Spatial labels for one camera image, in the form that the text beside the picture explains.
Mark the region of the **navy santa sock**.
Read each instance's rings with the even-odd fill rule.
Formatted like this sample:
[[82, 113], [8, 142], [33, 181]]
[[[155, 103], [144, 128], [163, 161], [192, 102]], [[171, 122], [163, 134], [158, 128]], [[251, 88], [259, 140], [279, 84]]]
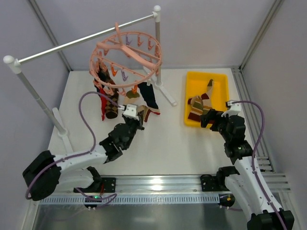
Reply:
[[160, 109], [156, 103], [154, 88], [153, 86], [147, 85], [146, 82], [142, 82], [138, 84], [138, 88], [140, 89], [140, 93], [147, 104], [148, 109], [156, 115], [160, 115]]

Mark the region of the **beige olive striped sock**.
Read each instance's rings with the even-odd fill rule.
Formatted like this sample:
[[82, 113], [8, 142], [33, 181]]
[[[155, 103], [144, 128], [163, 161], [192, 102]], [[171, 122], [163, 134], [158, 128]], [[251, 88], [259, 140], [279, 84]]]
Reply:
[[[123, 105], [127, 104], [136, 104], [137, 100], [140, 99], [140, 94], [138, 92], [133, 92], [132, 90], [126, 92], [126, 96], [124, 98], [124, 103]], [[149, 115], [149, 109], [145, 105], [137, 105], [138, 112], [143, 112], [143, 122], [147, 122], [148, 115]]]

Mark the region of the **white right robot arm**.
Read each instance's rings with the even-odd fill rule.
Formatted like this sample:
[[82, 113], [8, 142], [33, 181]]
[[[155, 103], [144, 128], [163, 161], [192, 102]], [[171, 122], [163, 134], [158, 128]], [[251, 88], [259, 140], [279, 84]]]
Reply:
[[218, 169], [218, 186], [228, 189], [241, 206], [249, 230], [291, 230], [295, 218], [284, 210], [265, 182], [253, 149], [245, 139], [245, 120], [210, 109], [201, 115], [201, 127], [211, 124], [211, 131], [224, 139], [224, 150], [232, 166]]

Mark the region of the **beige maroon striped sock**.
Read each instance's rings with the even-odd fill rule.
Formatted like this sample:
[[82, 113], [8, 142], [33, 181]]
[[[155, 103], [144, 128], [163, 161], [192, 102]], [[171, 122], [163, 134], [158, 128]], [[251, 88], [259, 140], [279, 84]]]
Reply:
[[212, 106], [212, 93], [213, 93], [214, 81], [210, 79], [207, 84], [207, 91], [201, 95], [202, 104], [203, 104], [203, 115], [207, 114]]

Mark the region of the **pink round clip hanger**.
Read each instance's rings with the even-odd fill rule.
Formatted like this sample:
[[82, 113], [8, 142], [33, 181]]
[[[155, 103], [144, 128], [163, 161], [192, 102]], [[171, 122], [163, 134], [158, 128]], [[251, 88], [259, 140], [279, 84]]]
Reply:
[[94, 86], [108, 95], [116, 89], [125, 95], [127, 88], [134, 90], [153, 76], [160, 79], [163, 55], [159, 38], [141, 31], [122, 31], [118, 23], [114, 32], [98, 41], [91, 54], [89, 73]]

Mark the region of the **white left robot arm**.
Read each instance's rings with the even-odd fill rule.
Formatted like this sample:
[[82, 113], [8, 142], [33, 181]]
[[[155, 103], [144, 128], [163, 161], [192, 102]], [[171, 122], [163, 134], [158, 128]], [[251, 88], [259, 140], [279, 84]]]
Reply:
[[119, 158], [130, 147], [137, 130], [144, 130], [144, 112], [138, 112], [135, 119], [125, 115], [122, 117], [125, 122], [117, 124], [106, 139], [89, 151], [67, 156], [55, 156], [49, 150], [41, 152], [22, 173], [28, 186], [25, 198], [42, 200], [56, 190], [65, 172], [88, 168], [96, 163], [109, 163]]

